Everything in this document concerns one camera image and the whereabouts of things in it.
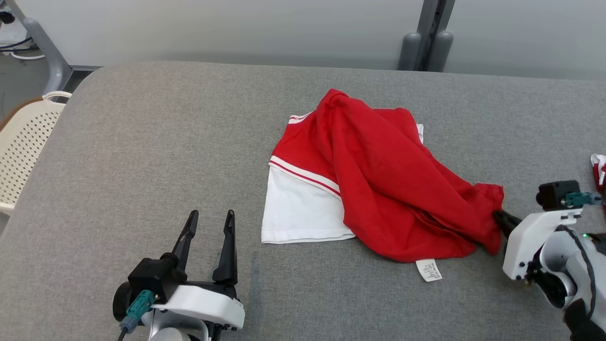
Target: chair backrest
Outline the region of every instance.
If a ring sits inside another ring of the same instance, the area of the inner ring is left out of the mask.
[[[70,98],[55,91],[27,101],[0,122],[0,212],[10,214],[19,199],[48,136],[65,104],[51,98]]]

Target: floor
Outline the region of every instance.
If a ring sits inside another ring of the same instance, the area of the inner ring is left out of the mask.
[[[47,81],[46,59],[23,61],[0,53],[0,120],[19,104],[41,96]]]

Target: red cloth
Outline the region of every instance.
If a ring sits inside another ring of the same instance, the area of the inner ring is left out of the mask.
[[[503,188],[472,186],[436,161],[406,109],[371,109],[331,89],[273,155],[337,183],[345,225],[378,254],[414,262],[463,257],[476,242],[501,247],[491,214]]]
[[[600,173],[606,172],[606,164],[600,168],[599,162],[593,163],[593,178],[596,180],[596,188],[598,189],[600,194],[604,193],[604,184],[600,184]]]

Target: wire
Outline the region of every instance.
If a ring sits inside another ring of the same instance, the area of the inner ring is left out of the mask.
[[[23,41],[20,41],[20,42],[16,42],[16,43],[14,43],[14,44],[6,45],[6,46],[0,46],[0,50],[1,50],[1,49],[7,49],[7,48],[9,48],[9,47],[15,47],[15,46],[19,46],[19,45],[21,45],[21,44],[23,44],[23,43],[25,43],[25,42],[30,41],[30,40],[32,40],[32,37],[29,37],[29,38],[27,38],[26,40],[23,40]]]
[[[574,233],[574,231],[564,225],[558,226],[556,231],[568,232],[570,237],[574,240],[576,246],[581,250],[581,256],[583,256],[583,261],[585,262],[585,265],[587,265],[587,274],[589,275],[589,290],[591,291],[591,300],[589,301],[589,312],[587,313],[587,319],[591,319],[593,311],[596,309],[596,276],[593,272],[593,266],[589,262],[589,257],[587,257],[587,252],[581,244],[581,240],[576,235],[576,233]]]
[[[126,328],[122,328],[122,332],[120,333],[120,336],[118,337],[118,341],[122,341],[124,340],[124,336],[126,335]]]
[[[40,48],[30,47],[29,49],[12,49],[12,50],[0,50],[0,52],[23,52],[23,51],[37,51]]]
[[[13,57],[15,57],[15,58],[17,58],[17,59],[20,59],[22,61],[33,61],[33,60],[36,60],[36,59],[43,59],[44,58],[44,55],[31,56],[31,57],[19,56],[19,55],[15,54],[15,52],[11,52],[10,55],[13,56]]]

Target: red stripe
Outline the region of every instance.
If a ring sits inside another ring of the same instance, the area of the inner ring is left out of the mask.
[[[330,187],[330,186],[328,186],[328,185],[326,185],[326,184],[324,184],[324,183],[321,183],[321,182],[320,182],[320,181],[318,181],[318,180],[314,180],[314,179],[311,179],[311,178],[306,177],[305,175],[301,175],[301,174],[299,174],[299,173],[293,172],[292,170],[287,169],[287,168],[286,168],[286,167],[284,167],[283,165],[278,164],[278,163],[276,163],[276,162],[274,162],[274,161],[269,161],[269,163],[273,163],[273,164],[275,164],[276,166],[278,166],[278,167],[282,168],[283,170],[285,170],[285,171],[287,171],[287,172],[289,172],[289,173],[295,174],[295,175],[296,175],[296,176],[298,176],[298,177],[302,177],[303,179],[309,180],[309,181],[311,181],[311,182],[313,182],[313,183],[317,183],[317,184],[321,185],[322,187],[324,187],[324,188],[326,188],[326,189],[328,189],[328,190],[332,191],[332,192],[333,192],[333,193],[335,193],[336,195],[341,196],[341,194],[340,194],[339,192],[337,192],[336,190],[334,190],[332,187]]]

